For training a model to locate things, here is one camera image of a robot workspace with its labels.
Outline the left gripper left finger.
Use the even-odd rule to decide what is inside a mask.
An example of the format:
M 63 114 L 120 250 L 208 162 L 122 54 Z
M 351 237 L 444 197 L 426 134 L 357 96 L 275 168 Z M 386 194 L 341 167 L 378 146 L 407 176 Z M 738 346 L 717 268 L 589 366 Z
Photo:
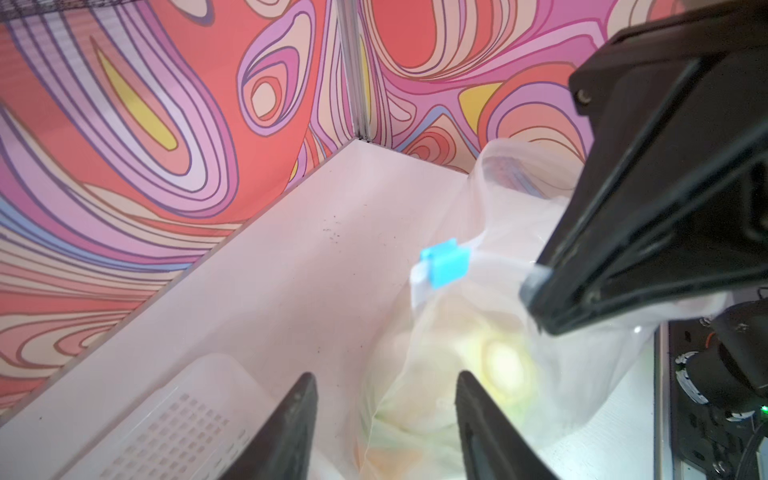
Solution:
M 221 479 L 308 479 L 317 410 L 316 378 L 305 372 Z

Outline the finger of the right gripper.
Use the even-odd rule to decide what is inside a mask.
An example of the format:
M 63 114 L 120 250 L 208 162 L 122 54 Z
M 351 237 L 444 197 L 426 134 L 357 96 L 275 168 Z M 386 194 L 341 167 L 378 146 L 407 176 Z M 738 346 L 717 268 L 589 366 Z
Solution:
M 569 79 L 594 142 L 521 299 L 552 335 L 767 280 L 767 5 L 617 32 Z

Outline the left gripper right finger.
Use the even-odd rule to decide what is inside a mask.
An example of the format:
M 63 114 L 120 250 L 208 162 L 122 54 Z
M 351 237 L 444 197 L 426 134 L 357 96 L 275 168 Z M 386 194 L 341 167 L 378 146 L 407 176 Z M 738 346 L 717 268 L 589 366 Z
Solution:
M 556 479 L 469 371 L 458 375 L 455 406 L 469 480 Z

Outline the white plastic perforated basket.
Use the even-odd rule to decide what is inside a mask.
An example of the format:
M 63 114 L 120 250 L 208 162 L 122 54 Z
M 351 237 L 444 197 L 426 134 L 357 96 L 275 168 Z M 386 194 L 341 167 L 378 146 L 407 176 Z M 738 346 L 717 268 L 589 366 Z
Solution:
M 200 357 L 104 434 L 63 477 L 218 479 L 275 406 L 233 357 Z

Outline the green toy lettuce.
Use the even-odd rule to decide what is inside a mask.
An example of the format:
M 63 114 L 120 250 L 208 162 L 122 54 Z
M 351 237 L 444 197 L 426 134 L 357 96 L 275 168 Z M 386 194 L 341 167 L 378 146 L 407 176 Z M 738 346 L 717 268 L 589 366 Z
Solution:
M 457 429 L 458 375 L 471 372 L 512 420 L 537 391 L 537 369 L 513 314 L 480 310 L 458 295 L 408 312 L 380 341 L 370 364 L 364 427 L 370 443 L 446 442 Z

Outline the clear zip top bag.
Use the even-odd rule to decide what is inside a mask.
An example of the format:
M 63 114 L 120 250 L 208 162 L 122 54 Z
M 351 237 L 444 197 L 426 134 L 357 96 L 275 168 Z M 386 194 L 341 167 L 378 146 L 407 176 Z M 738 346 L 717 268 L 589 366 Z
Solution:
M 438 243 L 421 252 L 367 368 L 355 457 L 364 479 L 459 479 L 455 398 L 472 373 L 534 446 L 554 443 L 603 406 L 668 320 L 721 312 L 719 293 L 662 303 L 551 336 L 519 292 L 581 174 L 532 143 L 487 144 Z

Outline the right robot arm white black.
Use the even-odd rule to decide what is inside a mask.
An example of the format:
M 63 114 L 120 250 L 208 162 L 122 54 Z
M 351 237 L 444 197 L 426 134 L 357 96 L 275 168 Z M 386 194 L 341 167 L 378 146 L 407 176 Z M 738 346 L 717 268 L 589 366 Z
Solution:
M 625 28 L 569 78 L 594 134 L 523 302 L 570 334 L 672 300 L 767 284 L 767 5 L 723 1 Z M 767 300 L 670 339 L 676 455 L 756 479 L 767 436 Z

